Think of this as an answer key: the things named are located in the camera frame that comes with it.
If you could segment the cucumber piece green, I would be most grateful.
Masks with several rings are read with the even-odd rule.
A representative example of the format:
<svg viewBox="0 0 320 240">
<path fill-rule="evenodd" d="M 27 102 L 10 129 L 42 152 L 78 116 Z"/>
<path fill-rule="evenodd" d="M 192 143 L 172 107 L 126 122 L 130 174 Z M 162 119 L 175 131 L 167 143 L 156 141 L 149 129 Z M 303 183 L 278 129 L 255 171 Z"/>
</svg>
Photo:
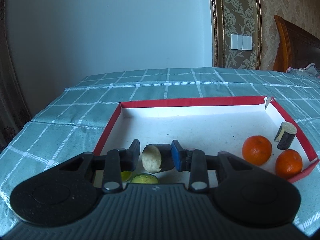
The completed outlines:
<svg viewBox="0 0 320 240">
<path fill-rule="evenodd" d="M 158 178 L 154 175 L 142 173 L 137 174 L 131 179 L 131 183 L 135 184 L 158 184 Z"/>
</svg>

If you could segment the orange mandarin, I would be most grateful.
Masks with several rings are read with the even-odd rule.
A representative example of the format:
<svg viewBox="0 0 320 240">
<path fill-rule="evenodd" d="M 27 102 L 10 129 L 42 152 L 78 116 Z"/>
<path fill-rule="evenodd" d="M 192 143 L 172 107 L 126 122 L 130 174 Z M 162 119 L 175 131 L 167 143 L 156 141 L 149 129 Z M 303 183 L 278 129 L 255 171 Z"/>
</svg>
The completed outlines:
<svg viewBox="0 0 320 240">
<path fill-rule="evenodd" d="M 283 179 L 290 179 L 302 171 L 303 161 L 300 154 L 292 149 L 284 150 L 277 158 L 276 175 Z"/>
<path fill-rule="evenodd" d="M 242 157 L 253 165 L 263 165 L 269 160 L 271 154 L 271 142 L 261 135 L 248 137 L 242 146 Z"/>
</svg>

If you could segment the eggplant piece dark skin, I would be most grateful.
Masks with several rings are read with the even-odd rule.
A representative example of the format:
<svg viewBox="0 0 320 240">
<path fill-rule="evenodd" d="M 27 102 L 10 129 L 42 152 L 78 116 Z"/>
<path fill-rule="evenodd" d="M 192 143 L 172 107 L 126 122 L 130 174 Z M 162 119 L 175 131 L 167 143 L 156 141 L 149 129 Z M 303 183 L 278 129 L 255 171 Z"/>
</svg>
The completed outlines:
<svg viewBox="0 0 320 240">
<path fill-rule="evenodd" d="M 274 141 L 277 142 L 277 148 L 280 150 L 287 150 L 290 148 L 295 136 L 297 134 L 297 128 L 291 122 L 282 122 Z"/>
</svg>

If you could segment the green plaid bed sheet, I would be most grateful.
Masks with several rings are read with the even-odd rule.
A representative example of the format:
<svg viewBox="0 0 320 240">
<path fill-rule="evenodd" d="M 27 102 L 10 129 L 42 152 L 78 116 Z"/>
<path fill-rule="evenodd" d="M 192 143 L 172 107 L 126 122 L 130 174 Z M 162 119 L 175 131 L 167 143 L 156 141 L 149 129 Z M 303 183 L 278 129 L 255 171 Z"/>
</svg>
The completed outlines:
<svg viewBox="0 0 320 240">
<path fill-rule="evenodd" d="M 319 151 L 319 78 L 232 68 L 133 70 L 85 77 L 66 88 L 1 147 L 1 234 L 17 219 L 13 188 L 82 152 L 94 150 L 118 103 L 214 96 L 272 96 Z"/>
</svg>

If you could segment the red shallow cardboard box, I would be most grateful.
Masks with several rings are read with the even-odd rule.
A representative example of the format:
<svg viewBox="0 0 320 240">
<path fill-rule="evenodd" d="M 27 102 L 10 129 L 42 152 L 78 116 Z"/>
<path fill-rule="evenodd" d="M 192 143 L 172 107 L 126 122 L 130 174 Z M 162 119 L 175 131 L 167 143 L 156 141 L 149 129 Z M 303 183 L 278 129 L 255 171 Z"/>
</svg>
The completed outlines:
<svg viewBox="0 0 320 240">
<path fill-rule="evenodd" d="M 115 148 L 128 148 L 135 139 L 141 147 L 177 140 L 183 148 L 197 148 L 207 155 L 227 151 L 240 157 L 244 141 L 262 135 L 272 144 L 272 155 L 263 169 L 274 173 L 281 153 L 275 137 L 285 121 L 293 122 L 293 118 L 266 96 L 121 102 L 94 153 L 105 155 Z"/>
</svg>

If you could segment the patterned curtain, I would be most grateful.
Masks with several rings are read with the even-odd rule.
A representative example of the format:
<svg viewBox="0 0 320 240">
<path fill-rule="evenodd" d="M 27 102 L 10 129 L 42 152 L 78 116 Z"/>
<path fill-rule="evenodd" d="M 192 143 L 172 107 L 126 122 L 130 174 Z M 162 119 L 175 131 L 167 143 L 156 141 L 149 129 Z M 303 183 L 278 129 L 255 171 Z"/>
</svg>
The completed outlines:
<svg viewBox="0 0 320 240">
<path fill-rule="evenodd" d="M 10 57 L 5 26 L 5 0 L 1 0 L 1 151 L 30 120 Z"/>
</svg>

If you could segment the gold framed wallpaper panel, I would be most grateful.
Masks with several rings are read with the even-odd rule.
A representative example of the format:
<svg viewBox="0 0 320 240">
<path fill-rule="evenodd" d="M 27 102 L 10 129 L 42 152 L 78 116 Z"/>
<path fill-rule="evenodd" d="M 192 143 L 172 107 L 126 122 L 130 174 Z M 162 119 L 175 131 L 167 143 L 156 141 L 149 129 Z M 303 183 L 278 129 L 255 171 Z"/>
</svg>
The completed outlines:
<svg viewBox="0 0 320 240">
<path fill-rule="evenodd" d="M 212 66 L 259 70 L 261 64 L 260 0 L 209 0 L 212 20 Z M 232 35 L 252 38 L 252 50 L 233 50 Z"/>
</svg>

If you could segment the white wall switch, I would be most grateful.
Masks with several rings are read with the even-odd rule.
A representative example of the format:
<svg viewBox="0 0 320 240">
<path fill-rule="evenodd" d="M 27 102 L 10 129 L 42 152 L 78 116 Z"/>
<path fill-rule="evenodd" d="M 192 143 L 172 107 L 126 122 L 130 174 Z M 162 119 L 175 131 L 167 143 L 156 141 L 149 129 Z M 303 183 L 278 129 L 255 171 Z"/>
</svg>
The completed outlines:
<svg viewBox="0 0 320 240">
<path fill-rule="evenodd" d="M 231 35 L 231 50 L 252 50 L 253 43 L 251 36 Z"/>
</svg>

